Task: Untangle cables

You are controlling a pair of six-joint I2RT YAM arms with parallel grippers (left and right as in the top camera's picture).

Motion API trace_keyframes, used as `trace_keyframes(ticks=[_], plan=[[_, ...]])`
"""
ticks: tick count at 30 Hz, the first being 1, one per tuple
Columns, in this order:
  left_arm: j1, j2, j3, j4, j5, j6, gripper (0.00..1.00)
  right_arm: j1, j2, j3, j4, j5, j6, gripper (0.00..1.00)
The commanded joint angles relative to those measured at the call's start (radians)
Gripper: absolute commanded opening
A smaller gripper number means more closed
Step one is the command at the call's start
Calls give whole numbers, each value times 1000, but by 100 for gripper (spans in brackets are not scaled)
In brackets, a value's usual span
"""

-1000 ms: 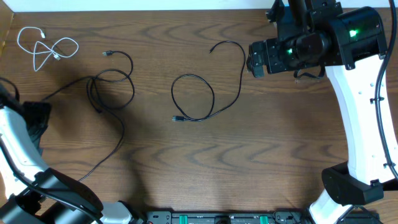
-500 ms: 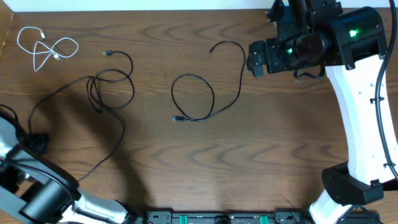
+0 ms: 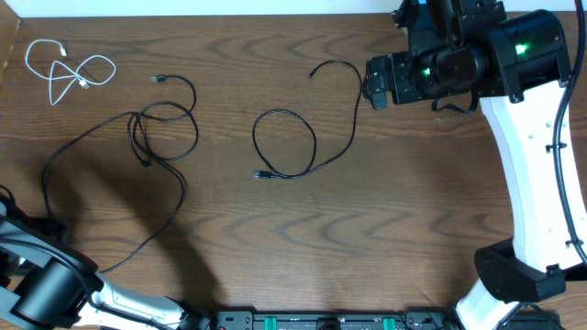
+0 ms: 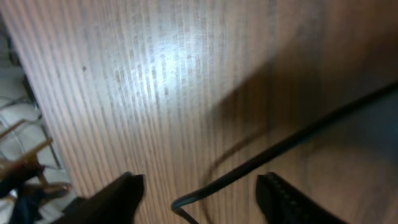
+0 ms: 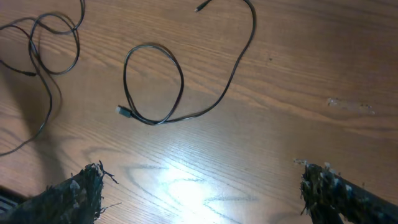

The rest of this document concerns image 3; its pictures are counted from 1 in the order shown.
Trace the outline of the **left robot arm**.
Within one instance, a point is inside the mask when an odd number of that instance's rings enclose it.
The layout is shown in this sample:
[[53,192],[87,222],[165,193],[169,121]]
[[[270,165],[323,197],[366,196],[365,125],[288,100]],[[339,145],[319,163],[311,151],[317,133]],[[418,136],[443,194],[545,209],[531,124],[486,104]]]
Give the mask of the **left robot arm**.
[[207,329],[209,317],[165,296],[110,282],[59,240],[61,225],[30,218],[1,190],[1,317],[22,329]]

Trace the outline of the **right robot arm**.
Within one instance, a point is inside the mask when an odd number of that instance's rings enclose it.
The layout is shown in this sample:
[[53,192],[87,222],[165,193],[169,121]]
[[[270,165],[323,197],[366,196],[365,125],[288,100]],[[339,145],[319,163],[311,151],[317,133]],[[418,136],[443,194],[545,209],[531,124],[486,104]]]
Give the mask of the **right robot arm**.
[[404,0],[393,11],[408,48],[366,64],[374,109],[468,94],[496,140],[514,234],[478,249],[478,279],[444,318],[447,329],[553,329],[539,304],[586,278],[586,209],[571,144],[569,103],[584,47],[568,52],[550,11],[508,16],[500,1]]

